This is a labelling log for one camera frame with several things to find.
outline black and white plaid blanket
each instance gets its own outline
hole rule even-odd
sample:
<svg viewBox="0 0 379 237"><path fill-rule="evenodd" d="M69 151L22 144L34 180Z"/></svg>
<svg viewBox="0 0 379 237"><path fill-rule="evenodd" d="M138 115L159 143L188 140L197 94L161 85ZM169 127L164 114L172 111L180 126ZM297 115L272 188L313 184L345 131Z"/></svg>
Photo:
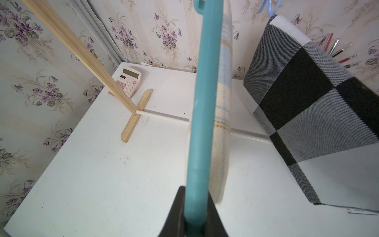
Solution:
<svg viewBox="0 0 379 237"><path fill-rule="evenodd" d="M283 16L270 18L244 86L307 199L379 210L379 97Z"/></svg>

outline white table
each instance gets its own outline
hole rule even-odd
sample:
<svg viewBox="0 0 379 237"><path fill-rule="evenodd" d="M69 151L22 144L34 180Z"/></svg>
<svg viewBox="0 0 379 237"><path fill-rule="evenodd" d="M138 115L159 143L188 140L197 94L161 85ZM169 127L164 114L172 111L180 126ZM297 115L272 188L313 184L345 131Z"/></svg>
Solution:
<svg viewBox="0 0 379 237"><path fill-rule="evenodd" d="M195 74L126 65L143 76L135 103L153 88L147 110L190 118ZM232 128L265 134L243 106L242 90L233 80ZM142 116L124 143L129 116L105 88L5 230L12 237L157 236L184 185L188 126ZM230 237L379 233L379 216L309 203L273 145L235 136L216 207Z"/></svg>

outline calculator display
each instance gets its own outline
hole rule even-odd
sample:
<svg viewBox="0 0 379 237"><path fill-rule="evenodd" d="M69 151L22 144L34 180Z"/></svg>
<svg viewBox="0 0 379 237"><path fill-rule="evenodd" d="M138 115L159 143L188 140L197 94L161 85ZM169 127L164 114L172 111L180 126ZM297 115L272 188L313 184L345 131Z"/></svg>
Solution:
<svg viewBox="0 0 379 237"><path fill-rule="evenodd" d="M138 78L138 74L137 73L129 71L129 70L126 70L125 68L124 68L124 70L122 72L125 73L125 74L127 74L127 75L129 75L129 76L132 76L134 78Z"/></svg>

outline white rod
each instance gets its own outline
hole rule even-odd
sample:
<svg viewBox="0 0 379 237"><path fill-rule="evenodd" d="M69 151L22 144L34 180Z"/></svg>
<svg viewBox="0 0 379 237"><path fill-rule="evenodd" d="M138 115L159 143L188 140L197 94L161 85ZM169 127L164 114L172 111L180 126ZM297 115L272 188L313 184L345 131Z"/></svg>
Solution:
<svg viewBox="0 0 379 237"><path fill-rule="evenodd" d="M158 115L155 113L149 113L149 112L141 111L141 110L137 110L136 113L139 115L153 116L153 117L165 119L167 121L180 122L180 123L188 124L188 125L190 123L189 121L186 121L186 120L172 118L172 117L168 117L168 116L164 116L164 115ZM265 138L265 137L255 136L251 132L247 132L247 131L246 131L246 133L243 133L243 132L233 131L233 129L232 129L230 134L235 136L235 137L240 137L240 138L245 138L245 139L250 139L250 140L254 140L254 141L267 143L267 144L272 144L272 142L270 141L270 139L268 137Z"/></svg>

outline pen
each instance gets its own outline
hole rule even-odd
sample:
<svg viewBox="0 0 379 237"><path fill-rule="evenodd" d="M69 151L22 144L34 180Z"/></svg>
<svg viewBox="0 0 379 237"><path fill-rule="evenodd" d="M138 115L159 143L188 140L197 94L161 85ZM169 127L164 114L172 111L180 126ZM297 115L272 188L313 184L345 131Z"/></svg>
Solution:
<svg viewBox="0 0 379 237"><path fill-rule="evenodd" d="M332 40L332 37L333 37L333 33L330 33L329 36L328 36L328 39L326 40L326 44L325 44L325 47L324 47L324 51L325 52L326 52L326 50L328 50L330 41Z"/></svg>
<svg viewBox="0 0 379 237"><path fill-rule="evenodd" d="M354 54L353 56L350 56L350 57L344 58L344 59L342 59L342 60L340 60L340 61L338 61L338 62L339 62L339 63L344 63L344 62L348 61L350 58L353 58L353 57L356 57L356 56L357 56L357 55Z"/></svg>
<svg viewBox="0 0 379 237"><path fill-rule="evenodd" d="M350 47L353 43L350 42L345 48L342 48L340 50L338 50L335 54L332 55L332 58L334 58L335 56L337 56L338 54L342 53L345 49L347 49L348 47Z"/></svg>
<svg viewBox="0 0 379 237"><path fill-rule="evenodd" d="M340 41L340 39L341 39L341 38L337 38L337 39L335 40L333 47L332 47L332 48L330 49L330 51L329 51L329 55L332 55L332 53L333 53L335 47L337 46L338 42Z"/></svg>
<svg viewBox="0 0 379 237"><path fill-rule="evenodd" d="M352 64L348 64L348 65L345 65L344 67L345 68L351 68L351 67L354 67L356 65L358 65L359 63L352 63Z"/></svg>

